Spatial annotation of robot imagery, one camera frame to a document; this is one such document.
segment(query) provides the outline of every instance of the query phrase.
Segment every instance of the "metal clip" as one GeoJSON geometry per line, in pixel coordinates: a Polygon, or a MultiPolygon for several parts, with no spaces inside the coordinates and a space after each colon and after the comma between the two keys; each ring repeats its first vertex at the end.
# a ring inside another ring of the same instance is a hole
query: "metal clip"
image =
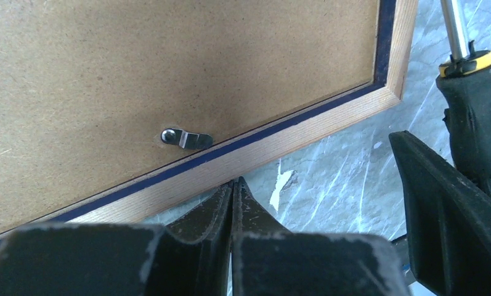
{"type": "Polygon", "coordinates": [[[162,132],[162,142],[177,145],[183,149],[207,149],[213,145],[213,137],[208,134],[189,133],[178,128],[168,128],[162,132]]]}

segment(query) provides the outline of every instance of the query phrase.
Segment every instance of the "mdf panel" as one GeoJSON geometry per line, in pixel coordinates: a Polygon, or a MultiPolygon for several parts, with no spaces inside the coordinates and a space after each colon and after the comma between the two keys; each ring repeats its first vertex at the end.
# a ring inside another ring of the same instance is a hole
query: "mdf panel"
{"type": "Polygon", "coordinates": [[[377,0],[0,1],[0,232],[373,79],[377,0]]]}

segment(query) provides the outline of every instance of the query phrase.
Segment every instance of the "textured grip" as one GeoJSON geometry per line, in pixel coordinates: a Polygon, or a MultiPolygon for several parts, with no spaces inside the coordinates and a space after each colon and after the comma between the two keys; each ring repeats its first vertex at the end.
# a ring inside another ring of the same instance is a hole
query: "textured grip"
{"type": "Polygon", "coordinates": [[[448,102],[454,165],[491,196],[491,66],[463,77],[438,76],[436,84],[448,102]]]}

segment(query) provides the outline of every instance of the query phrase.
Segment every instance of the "marble surface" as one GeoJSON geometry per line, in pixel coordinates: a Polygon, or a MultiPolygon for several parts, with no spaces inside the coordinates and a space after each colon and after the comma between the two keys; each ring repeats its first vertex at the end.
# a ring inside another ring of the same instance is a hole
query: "marble surface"
{"type": "MultiPolygon", "coordinates": [[[[477,50],[491,50],[491,0],[462,1],[477,50]]],[[[402,184],[388,135],[409,130],[452,161],[435,86],[450,48],[439,0],[419,0],[403,103],[245,175],[251,191],[292,231],[406,233],[402,184]]],[[[168,223],[208,193],[146,221],[168,223]]]]}

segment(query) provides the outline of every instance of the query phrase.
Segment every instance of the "screw head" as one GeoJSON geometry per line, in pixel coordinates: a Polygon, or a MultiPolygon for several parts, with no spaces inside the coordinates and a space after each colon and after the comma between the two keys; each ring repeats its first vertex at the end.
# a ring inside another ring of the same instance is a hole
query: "screw head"
{"type": "Polygon", "coordinates": [[[161,138],[164,143],[169,144],[174,142],[176,133],[172,129],[166,129],[162,132],[161,138]]]}

